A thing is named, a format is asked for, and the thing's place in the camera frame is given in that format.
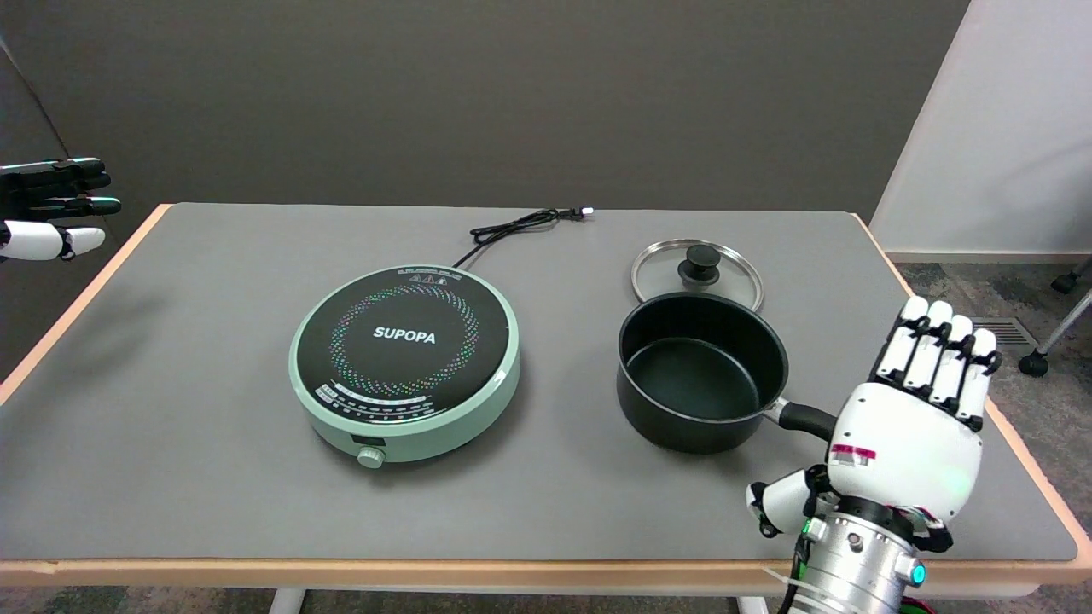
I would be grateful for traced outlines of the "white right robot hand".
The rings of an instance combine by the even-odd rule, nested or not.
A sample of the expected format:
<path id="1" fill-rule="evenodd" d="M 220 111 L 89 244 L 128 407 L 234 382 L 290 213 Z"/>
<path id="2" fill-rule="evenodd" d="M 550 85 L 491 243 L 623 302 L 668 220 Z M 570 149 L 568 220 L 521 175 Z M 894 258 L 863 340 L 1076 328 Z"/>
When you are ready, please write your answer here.
<path id="1" fill-rule="evenodd" d="M 990 330 L 948 303 L 909 297 L 838 415 L 787 399 L 764 409 L 780 428 L 827 447 L 814 467 L 747 487 L 762 536 L 799 531 L 857 498 L 881 506 L 916 550 L 947 552 L 951 521 L 978 482 L 985 401 L 1001 361 Z"/>

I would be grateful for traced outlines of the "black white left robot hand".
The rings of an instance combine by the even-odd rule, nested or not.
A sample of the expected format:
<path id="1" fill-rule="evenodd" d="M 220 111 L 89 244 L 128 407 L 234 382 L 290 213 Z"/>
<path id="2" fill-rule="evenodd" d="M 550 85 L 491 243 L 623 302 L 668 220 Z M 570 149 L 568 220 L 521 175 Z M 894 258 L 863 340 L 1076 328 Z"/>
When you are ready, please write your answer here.
<path id="1" fill-rule="evenodd" d="M 118 199 L 94 194 L 110 184 L 112 178 L 97 157 L 3 165 L 3 261 L 70 261 L 100 247 L 107 238 L 104 229 L 90 225 L 63 226 L 56 222 L 120 213 Z"/>

